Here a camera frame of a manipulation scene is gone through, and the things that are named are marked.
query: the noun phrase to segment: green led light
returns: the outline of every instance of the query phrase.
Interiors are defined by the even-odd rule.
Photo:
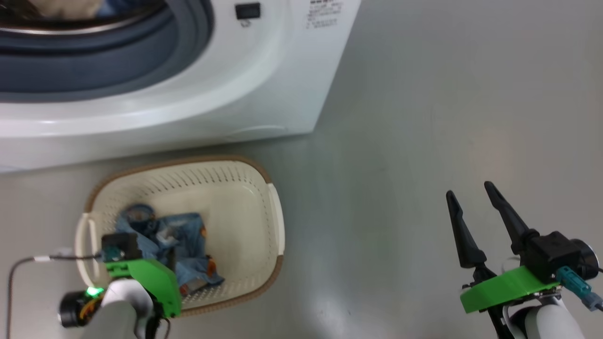
[[[90,297],[96,297],[99,294],[101,294],[103,291],[104,291],[104,289],[102,289],[102,288],[89,287],[86,290],[86,294],[88,294]]]

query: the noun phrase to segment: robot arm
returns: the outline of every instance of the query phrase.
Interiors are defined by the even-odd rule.
[[[82,339],[155,338],[162,319],[180,315],[182,299],[174,272],[156,260],[142,259],[136,234],[106,235],[101,242],[103,261],[114,280],[106,291],[67,293],[59,309],[61,324],[85,326]]]
[[[138,323],[136,310],[127,301],[103,306],[86,326],[82,339],[137,339],[134,329]]]
[[[585,281],[601,270],[594,251],[583,241],[569,240],[560,232],[541,236],[529,229],[494,184],[485,182],[484,186],[507,228],[511,250],[520,256],[520,267],[497,276],[485,266],[486,255],[473,240],[454,193],[448,191],[446,200],[459,262],[462,268],[475,268],[473,282],[463,286],[465,312],[487,311],[499,339],[583,339],[559,291],[566,287],[589,310],[603,311],[603,299]],[[510,306],[534,299],[542,305],[509,315]]]

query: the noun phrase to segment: basket rim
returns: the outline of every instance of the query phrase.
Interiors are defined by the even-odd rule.
[[[96,197],[98,196],[98,194],[109,183],[111,183],[112,181],[117,180],[117,179],[119,179],[121,177],[129,176],[130,174],[136,174],[136,173],[141,173],[141,172],[144,172],[144,171],[149,171],[149,170],[154,170],[154,169],[158,169],[158,168],[163,168],[163,167],[176,166],[176,165],[184,165],[184,164],[187,164],[187,163],[195,163],[195,162],[213,162],[213,161],[237,161],[237,162],[246,163],[247,165],[250,165],[251,167],[253,167],[255,170],[257,170],[259,172],[259,174],[266,181],[266,184],[271,184],[272,183],[272,180],[270,179],[270,176],[268,175],[268,173],[266,172],[266,170],[263,167],[261,167],[260,165],[258,165],[253,160],[250,160],[250,159],[248,159],[248,158],[246,158],[244,156],[237,156],[237,155],[216,155],[216,156],[187,157],[187,158],[183,158],[183,159],[177,159],[177,160],[171,160],[171,161],[167,161],[167,162],[155,163],[155,164],[146,165],[146,166],[140,166],[140,167],[136,167],[136,168],[133,168],[133,169],[128,169],[126,171],[122,171],[122,172],[119,172],[119,173],[116,173],[116,174],[112,174],[111,176],[106,177],[99,184],[97,184],[96,187],[93,188],[92,192],[90,193],[90,196],[88,196],[88,200],[86,201],[86,205],[84,207],[84,213],[91,213],[92,212],[92,206],[94,205],[94,201],[96,200]],[[223,308],[235,306],[235,305],[238,305],[240,303],[248,302],[248,301],[250,301],[252,299],[255,299],[255,298],[259,297],[264,292],[266,292],[274,284],[274,282],[276,281],[276,278],[279,276],[279,273],[281,271],[281,268],[282,268],[282,265],[283,265],[283,260],[284,260],[284,256],[283,255],[279,255],[279,256],[276,257],[276,263],[274,265],[274,269],[273,269],[272,273],[270,274],[270,277],[259,288],[255,289],[255,290],[253,290],[253,291],[251,291],[249,293],[243,294],[242,296],[234,297],[232,299],[225,300],[225,301],[222,301],[222,302],[213,303],[213,304],[205,305],[205,306],[199,306],[199,307],[189,308],[189,309],[183,309],[182,312],[181,312],[181,314],[180,314],[180,317],[187,317],[187,316],[190,316],[190,315],[197,315],[197,314],[202,314],[202,313],[217,311],[219,309],[223,309]]]
[[[238,162],[246,163],[247,165],[250,165],[251,167],[255,168],[262,175],[262,177],[264,178],[264,181],[266,181],[267,184],[272,183],[272,179],[270,179],[270,176],[268,175],[268,173],[266,172],[266,170],[263,167],[258,165],[255,161],[250,160],[244,156],[222,155],[222,156],[187,157],[187,158],[183,158],[183,159],[170,160],[167,162],[154,163],[151,165],[145,165],[145,166],[140,166],[140,167],[136,167],[136,168],[132,168],[132,169],[127,169],[125,171],[115,173],[115,174],[112,174],[111,176],[106,177],[93,188],[92,192],[88,196],[86,205],[84,206],[84,212],[85,213],[92,212],[92,206],[94,206],[94,201],[96,201],[96,197],[98,196],[98,194],[109,183],[111,183],[121,177],[129,176],[131,174],[141,173],[144,171],[149,171],[149,170],[154,170],[154,169],[156,170],[158,168],[163,168],[163,167],[184,165],[186,163],[211,162],[211,161],[238,161]]]

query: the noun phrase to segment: green 3d-printed part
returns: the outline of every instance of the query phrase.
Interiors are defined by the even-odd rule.
[[[525,266],[483,281],[461,295],[465,313],[508,303],[532,293],[551,289],[558,282],[543,284]]]
[[[176,275],[154,259],[106,262],[109,275],[114,278],[136,279],[163,306],[165,317],[177,317],[182,307],[182,297]]]

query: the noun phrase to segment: clothing in basket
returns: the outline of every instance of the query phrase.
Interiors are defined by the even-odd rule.
[[[136,204],[119,214],[115,232],[138,234],[138,247],[145,259],[156,259],[169,267],[173,253],[174,271],[183,295],[224,281],[213,259],[205,253],[206,232],[198,213],[155,219],[151,206]]]

